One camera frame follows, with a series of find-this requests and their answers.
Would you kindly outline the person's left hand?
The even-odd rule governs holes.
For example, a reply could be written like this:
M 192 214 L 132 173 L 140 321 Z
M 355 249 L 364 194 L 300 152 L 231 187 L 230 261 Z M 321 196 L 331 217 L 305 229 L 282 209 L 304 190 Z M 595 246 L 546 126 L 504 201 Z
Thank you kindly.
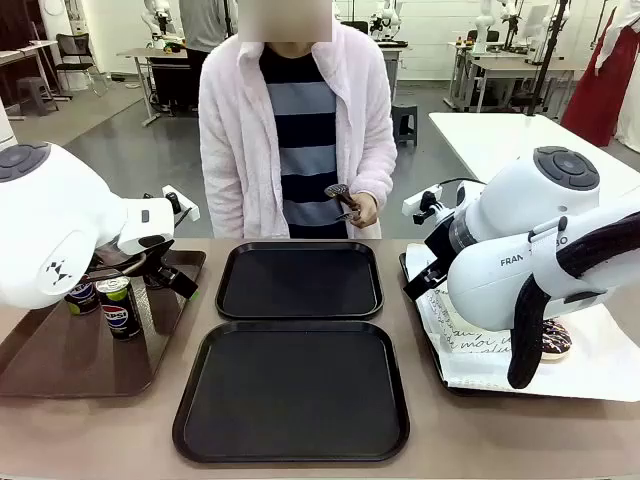
M 359 228 L 364 229 L 374 225 L 378 220 L 378 206 L 375 198 L 366 192 L 355 193 L 351 195 L 358 211 L 350 223 Z

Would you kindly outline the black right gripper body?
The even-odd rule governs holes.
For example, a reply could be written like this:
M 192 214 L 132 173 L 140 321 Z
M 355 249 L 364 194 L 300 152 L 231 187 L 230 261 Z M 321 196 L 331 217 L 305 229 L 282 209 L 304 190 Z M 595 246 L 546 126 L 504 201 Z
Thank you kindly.
M 449 239 L 449 229 L 453 219 L 454 216 L 450 214 L 437 222 L 433 231 L 424 240 L 440 268 L 449 268 L 457 255 Z

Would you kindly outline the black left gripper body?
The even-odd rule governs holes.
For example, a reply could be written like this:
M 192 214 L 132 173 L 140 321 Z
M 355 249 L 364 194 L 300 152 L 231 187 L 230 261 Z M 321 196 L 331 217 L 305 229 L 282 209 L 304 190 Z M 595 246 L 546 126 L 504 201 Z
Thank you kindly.
M 173 282 L 176 273 L 174 268 L 165 262 L 165 256 L 172 245 L 172 242 L 164 242 L 144 252 L 146 257 L 141 266 L 141 277 L 147 288 L 168 288 Z

